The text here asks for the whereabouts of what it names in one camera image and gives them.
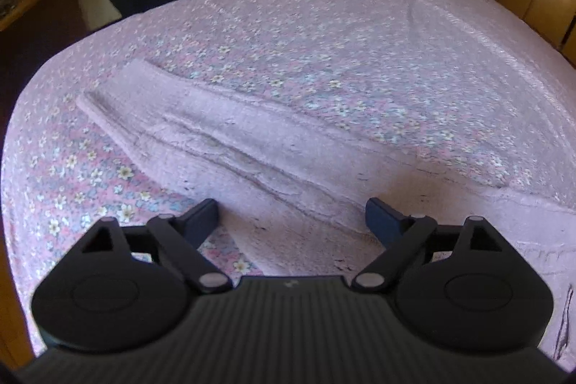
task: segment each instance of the wooden floor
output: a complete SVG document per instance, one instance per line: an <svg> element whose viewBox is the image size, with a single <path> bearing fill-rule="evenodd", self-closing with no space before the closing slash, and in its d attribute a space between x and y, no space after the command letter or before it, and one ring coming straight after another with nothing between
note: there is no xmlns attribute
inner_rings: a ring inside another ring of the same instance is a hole
<svg viewBox="0 0 576 384"><path fill-rule="evenodd" d="M20 92L45 61L85 35L78 0L40 0L22 18L0 31L0 155ZM32 358L0 218L0 360L16 369Z"/></svg>

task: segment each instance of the bedspread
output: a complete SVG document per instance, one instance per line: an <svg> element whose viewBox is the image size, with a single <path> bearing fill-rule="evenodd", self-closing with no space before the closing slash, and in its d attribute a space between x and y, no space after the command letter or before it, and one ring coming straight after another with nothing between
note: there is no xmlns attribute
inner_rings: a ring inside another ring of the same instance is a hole
<svg viewBox="0 0 576 384"><path fill-rule="evenodd" d="M446 25L462 35L447 41ZM30 315L33 289L95 219L112 214L123 225L142 223L197 202L146 178L77 109L78 94L133 58L276 100L415 155L422 165L441 164L480 184L576 207L574 71L492 0L405 0L401 8L387 0L180 0L61 52L18 100L2 161L2 213L37 352L42 343ZM558 117L545 123L554 141L542 138L529 112L523 112L523 128L500 120L517 112L512 97L495 93L511 73L534 101L534 116ZM459 95L462 89L476 93ZM481 116L474 113L477 100L486 110ZM513 163L503 157L508 152ZM558 152L561 161L546 157ZM398 194L401 205L401 182ZM574 246L562 244L558 256L573 259ZM236 277L258 273L224 231L202 250ZM555 300L564 306L565 298Z"/></svg>

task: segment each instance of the ribbed black surface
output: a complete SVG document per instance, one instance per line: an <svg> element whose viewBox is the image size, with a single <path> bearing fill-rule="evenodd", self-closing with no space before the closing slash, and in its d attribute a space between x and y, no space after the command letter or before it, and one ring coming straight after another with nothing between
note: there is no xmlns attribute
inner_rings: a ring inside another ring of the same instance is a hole
<svg viewBox="0 0 576 384"><path fill-rule="evenodd" d="M536 349L471 357L414 337L377 295L339 278L247 277L201 298L182 324L138 350L86 356L50 350L19 376L35 384L556 384Z"/></svg>

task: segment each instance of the mattress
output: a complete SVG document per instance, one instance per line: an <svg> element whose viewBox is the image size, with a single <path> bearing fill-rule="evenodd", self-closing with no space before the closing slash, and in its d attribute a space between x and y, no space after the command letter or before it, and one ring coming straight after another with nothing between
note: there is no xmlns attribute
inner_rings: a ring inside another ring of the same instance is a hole
<svg viewBox="0 0 576 384"><path fill-rule="evenodd" d="M377 24L370 17L374 6ZM546 160L544 150L540 161L522 157L530 155L526 146L545 144L537 137L514 141L518 129L500 129L499 111L510 110L491 93L508 80L499 68L515 71L523 86L539 90L535 106L556 107L569 121L576 113L569 64L492 0L402 0L401 6L180 0L96 32L42 66L14 109L1 181L10 265L35 352L44 345L30 313L33 291L94 220L111 215L121 225L137 225L199 202L147 178L77 108L79 94L135 58L189 80L277 100L480 184L527 190L573 209L576 181ZM351 10L365 22L353 21ZM462 36L447 41L443 24L456 25ZM422 76L433 80L424 87ZM463 80L477 84L477 95L447 100ZM549 84L563 92L546 96ZM479 99L488 103L486 116L470 106ZM520 163L502 159L503 148L518 149ZM574 250L564 246L563 254ZM260 274L225 230L201 251L235 279Z"/></svg>

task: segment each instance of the pink floral fabric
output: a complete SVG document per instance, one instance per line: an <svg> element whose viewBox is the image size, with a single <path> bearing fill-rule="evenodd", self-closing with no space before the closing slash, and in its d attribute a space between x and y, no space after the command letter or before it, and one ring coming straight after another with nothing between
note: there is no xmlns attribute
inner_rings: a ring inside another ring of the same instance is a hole
<svg viewBox="0 0 576 384"><path fill-rule="evenodd" d="M530 74L553 69L566 77L568 64L492 0L403 2L180 0L96 32L42 66L10 121L1 181L10 263L34 350L43 348L30 313L34 289L95 220L111 215L136 225L199 202L145 177L75 104L134 58L277 100L482 184L551 187L559 162L534 161L515 138L522 129L502 131L514 110L496 93L501 77L489 58L498 57L502 70L520 64ZM429 23L431 14L440 23ZM395 16L405 18L404 29L388 27ZM460 35L446 41L454 28ZM464 86L474 95L462 99ZM510 149L513 161L502 156ZM573 205L563 191L550 197ZM260 274L224 230L201 251L235 279Z"/></svg>

